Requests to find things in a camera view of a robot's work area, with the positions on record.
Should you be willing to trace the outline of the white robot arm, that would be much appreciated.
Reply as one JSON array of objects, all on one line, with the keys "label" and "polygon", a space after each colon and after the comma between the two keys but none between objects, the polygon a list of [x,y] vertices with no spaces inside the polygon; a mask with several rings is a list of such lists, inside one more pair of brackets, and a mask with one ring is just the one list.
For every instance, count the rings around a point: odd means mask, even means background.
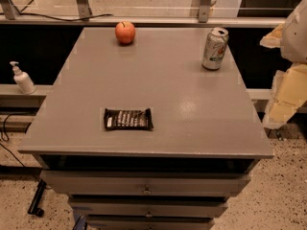
[{"label": "white robot arm", "polygon": [[260,40],[267,48],[279,48],[291,67],[277,71],[265,109],[263,127],[279,129],[307,102],[307,0],[301,0],[283,24]]}]

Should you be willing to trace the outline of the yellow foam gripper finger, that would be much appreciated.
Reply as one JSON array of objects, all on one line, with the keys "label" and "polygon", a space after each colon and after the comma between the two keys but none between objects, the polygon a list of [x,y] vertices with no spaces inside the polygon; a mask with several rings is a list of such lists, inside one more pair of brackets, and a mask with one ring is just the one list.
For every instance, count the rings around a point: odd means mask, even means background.
[{"label": "yellow foam gripper finger", "polygon": [[262,37],[260,40],[260,45],[266,48],[279,48],[281,44],[283,28],[284,25],[279,24],[270,33]]},{"label": "yellow foam gripper finger", "polygon": [[307,65],[293,63],[286,71],[277,70],[265,108],[263,127],[279,129],[307,102]]}]

